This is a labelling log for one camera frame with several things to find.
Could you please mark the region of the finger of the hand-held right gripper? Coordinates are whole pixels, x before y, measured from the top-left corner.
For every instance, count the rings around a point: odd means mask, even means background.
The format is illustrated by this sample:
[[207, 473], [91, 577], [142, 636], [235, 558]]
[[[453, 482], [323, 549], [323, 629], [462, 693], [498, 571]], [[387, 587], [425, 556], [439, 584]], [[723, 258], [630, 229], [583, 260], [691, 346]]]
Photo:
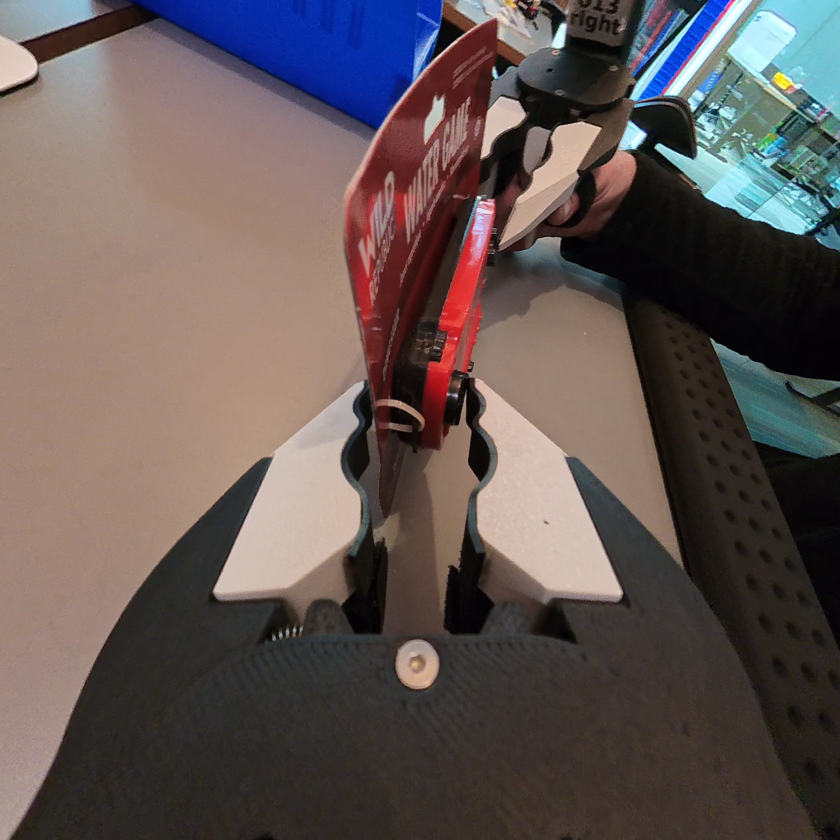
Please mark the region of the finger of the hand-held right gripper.
[[512, 205], [500, 234], [500, 249], [525, 238], [569, 200], [583, 161], [601, 132], [601, 126], [588, 122], [562, 124], [551, 132], [548, 158], [534, 169], [530, 184]]
[[547, 102], [546, 98], [499, 98], [490, 106], [481, 148], [481, 196], [498, 197], [513, 182], [530, 198], [554, 186], [554, 175], [538, 175], [553, 153]]

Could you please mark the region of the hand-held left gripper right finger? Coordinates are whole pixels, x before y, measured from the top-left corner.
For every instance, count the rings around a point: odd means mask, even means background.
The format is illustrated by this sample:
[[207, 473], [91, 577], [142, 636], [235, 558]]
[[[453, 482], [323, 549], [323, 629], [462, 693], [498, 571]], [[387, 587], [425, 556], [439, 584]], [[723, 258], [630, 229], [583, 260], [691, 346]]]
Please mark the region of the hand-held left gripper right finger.
[[554, 602], [617, 604], [623, 588], [567, 454], [482, 380], [465, 395], [470, 492], [445, 629], [479, 634], [513, 603], [539, 626]]

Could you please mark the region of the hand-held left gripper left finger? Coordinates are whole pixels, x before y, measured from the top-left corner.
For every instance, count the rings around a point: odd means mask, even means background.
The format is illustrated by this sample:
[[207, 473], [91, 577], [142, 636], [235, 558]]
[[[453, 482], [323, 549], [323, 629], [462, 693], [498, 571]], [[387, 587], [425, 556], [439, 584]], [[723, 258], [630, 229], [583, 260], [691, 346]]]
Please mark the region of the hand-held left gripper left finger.
[[220, 602], [279, 601], [303, 620], [338, 603], [353, 630], [382, 631], [386, 550], [361, 478], [370, 464], [371, 394], [353, 384], [269, 458], [213, 589]]

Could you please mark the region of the red handheld toy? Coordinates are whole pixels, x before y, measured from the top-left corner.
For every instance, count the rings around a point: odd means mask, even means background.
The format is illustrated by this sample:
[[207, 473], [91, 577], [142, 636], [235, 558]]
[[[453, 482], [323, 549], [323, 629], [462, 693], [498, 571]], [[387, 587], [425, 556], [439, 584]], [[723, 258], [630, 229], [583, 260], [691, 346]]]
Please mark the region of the red handheld toy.
[[389, 516], [408, 449], [458, 425], [495, 203], [480, 195], [497, 22], [437, 56], [374, 136], [344, 197], [344, 247]]

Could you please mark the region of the person's right forearm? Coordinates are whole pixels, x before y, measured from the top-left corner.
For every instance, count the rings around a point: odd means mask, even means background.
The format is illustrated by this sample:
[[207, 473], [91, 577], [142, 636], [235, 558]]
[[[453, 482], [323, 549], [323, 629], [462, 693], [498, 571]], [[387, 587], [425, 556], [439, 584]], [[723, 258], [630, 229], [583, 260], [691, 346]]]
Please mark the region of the person's right forearm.
[[625, 283], [774, 371], [839, 378], [839, 254], [747, 219], [631, 153], [629, 190], [563, 257]]

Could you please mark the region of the person's right hand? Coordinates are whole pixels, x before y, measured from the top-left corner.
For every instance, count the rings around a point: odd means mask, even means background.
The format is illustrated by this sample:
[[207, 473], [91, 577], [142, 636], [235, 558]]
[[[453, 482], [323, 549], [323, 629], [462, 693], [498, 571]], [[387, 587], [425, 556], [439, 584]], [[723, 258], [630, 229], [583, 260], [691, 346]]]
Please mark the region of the person's right hand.
[[533, 231], [509, 244], [507, 252], [530, 248], [540, 238], [593, 239], [611, 220], [634, 182], [637, 162], [619, 150], [609, 162], [581, 179], [566, 201], [542, 220]]

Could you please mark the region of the black office chair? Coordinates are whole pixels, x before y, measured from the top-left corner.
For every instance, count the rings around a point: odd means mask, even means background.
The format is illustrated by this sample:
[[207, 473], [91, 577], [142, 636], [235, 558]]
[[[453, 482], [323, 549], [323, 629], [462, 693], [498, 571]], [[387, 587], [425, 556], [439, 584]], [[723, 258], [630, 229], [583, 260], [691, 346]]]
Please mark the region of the black office chair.
[[697, 157], [697, 130], [687, 100], [656, 96], [636, 101], [630, 122], [644, 132], [637, 151], [652, 153], [659, 144], [691, 160]]

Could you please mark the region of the black perforated foam pad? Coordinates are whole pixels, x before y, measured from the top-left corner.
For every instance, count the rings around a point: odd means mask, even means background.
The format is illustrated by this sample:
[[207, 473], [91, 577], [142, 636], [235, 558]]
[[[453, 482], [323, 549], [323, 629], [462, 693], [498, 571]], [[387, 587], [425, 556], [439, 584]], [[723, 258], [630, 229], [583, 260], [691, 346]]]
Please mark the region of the black perforated foam pad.
[[708, 336], [654, 302], [623, 305], [686, 570], [739, 653], [816, 831], [838, 838], [833, 633]]

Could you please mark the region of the blue plastic bin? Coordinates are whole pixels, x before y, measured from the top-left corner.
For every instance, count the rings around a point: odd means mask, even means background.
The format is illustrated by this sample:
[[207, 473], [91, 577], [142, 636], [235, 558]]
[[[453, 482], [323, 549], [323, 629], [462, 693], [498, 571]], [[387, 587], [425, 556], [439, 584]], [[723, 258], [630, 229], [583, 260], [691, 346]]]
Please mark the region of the blue plastic bin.
[[139, 1], [138, 5], [378, 128], [426, 66], [442, 1]]

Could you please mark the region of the person's black clothing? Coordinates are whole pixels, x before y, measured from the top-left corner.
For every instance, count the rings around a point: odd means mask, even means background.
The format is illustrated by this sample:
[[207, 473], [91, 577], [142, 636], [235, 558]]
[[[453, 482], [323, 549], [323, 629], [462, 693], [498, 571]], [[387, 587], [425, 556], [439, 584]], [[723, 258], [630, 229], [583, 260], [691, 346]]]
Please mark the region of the person's black clothing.
[[839, 454], [809, 458], [755, 443], [822, 611], [839, 641]]

